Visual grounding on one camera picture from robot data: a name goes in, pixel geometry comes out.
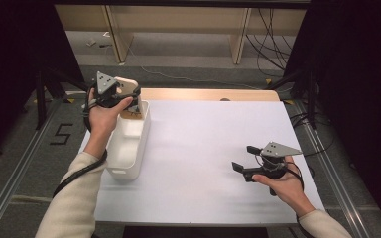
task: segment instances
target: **hand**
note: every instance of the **hand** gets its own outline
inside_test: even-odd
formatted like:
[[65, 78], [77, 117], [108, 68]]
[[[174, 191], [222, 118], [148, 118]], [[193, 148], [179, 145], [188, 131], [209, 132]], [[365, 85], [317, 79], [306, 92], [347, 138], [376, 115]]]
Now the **hand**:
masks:
[[[290, 163], [294, 162], [291, 156], [286, 156], [285, 160]], [[296, 174], [299, 173], [294, 164], [288, 164], [287, 167]], [[290, 173], [285, 173], [278, 179], [270, 179], [262, 175], [254, 175], [252, 179], [272, 188], [282, 201], [286, 202], [296, 211], [299, 217], [315, 210], [303, 192], [299, 179]]]
[[[91, 88], [89, 100], [94, 98], [94, 88]], [[91, 125], [91, 135], [84, 151], [96, 158], [101, 158], [106, 149], [112, 131], [116, 128], [117, 118], [129, 104], [132, 97], [121, 100], [112, 108], [94, 106], [89, 111], [89, 123]]]

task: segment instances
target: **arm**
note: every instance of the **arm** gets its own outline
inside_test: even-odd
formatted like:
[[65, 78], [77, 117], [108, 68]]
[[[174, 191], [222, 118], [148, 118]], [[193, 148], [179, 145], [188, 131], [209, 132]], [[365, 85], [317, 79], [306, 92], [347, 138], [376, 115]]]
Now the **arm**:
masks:
[[[62, 180], [101, 158], [111, 132], [116, 127], [118, 114], [131, 101], [132, 98], [129, 97], [113, 108], [96, 106], [90, 110], [90, 138], [84, 151], [72, 161]], [[77, 178], [55, 196], [36, 237], [91, 237], [95, 229], [95, 204], [105, 167], [106, 163]]]
[[[293, 163], [291, 156], [286, 161]], [[297, 173], [294, 164], [288, 168]], [[314, 237], [351, 237], [349, 233], [336, 220], [326, 212], [316, 210], [303, 192], [300, 181], [290, 173], [285, 173], [279, 179], [270, 179], [262, 175], [254, 175], [255, 181], [272, 188], [277, 196], [286, 202], [297, 214], [302, 227]]]

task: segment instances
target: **white sleeve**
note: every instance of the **white sleeve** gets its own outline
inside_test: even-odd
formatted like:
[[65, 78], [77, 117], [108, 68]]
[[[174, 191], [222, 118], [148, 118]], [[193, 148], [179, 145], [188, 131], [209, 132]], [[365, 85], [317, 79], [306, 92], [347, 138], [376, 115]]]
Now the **white sleeve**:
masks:
[[[86, 152], [78, 154], [62, 180], [97, 160]], [[94, 210], [101, 174], [106, 166], [105, 162], [102, 166], [80, 176], [54, 197], [36, 237], [91, 237], [95, 229]]]
[[302, 227], [314, 237], [351, 237], [348, 231], [322, 210], [314, 210], [299, 218]]

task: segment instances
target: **white table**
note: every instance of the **white table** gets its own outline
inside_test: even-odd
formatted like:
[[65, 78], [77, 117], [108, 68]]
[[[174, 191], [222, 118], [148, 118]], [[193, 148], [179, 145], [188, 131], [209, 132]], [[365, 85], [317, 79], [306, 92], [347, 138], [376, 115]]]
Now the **white table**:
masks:
[[[151, 100], [150, 112], [141, 173], [132, 181], [103, 173], [96, 220], [183, 226], [296, 223], [294, 211], [268, 187], [245, 182], [231, 166], [258, 166], [246, 152], [248, 145], [262, 148], [275, 141], [300, 148], [282, 102]], [[294, 159], [305, 193], [323, 209], [304, 157]]]

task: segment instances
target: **white container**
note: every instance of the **white container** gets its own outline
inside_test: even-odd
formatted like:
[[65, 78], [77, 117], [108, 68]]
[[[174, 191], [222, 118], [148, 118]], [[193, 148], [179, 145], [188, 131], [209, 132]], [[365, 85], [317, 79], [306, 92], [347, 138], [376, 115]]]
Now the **white container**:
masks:
[[142, 101], [142, 120], [119, 116], [107, 146], [107, 170], [115, 179], [135, 179], [141, 170], [151, 117], [147, 101]]

